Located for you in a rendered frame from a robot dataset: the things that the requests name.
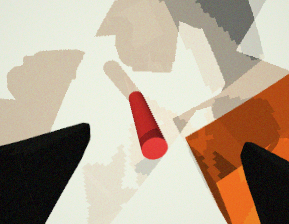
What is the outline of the red peg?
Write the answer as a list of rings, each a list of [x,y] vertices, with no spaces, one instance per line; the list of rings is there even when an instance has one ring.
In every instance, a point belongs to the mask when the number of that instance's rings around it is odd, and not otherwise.
[[[135,127],[141,152],[147,159],[160,159],[168,151],[168,144],[145,101],[143,93],[139,91],[132,92],[128,97],[129,105]]]

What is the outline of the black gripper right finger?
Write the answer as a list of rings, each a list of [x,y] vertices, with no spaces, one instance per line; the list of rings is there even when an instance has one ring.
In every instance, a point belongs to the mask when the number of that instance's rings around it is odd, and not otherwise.
[[[254,143],[240,157],[260,224],[289,224],[289,161]]]

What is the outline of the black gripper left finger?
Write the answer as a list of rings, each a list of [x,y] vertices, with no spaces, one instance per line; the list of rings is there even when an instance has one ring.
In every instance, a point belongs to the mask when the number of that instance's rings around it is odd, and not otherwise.
[[[89,137],[81,123],[0,145],[0,224],[46,224]]]

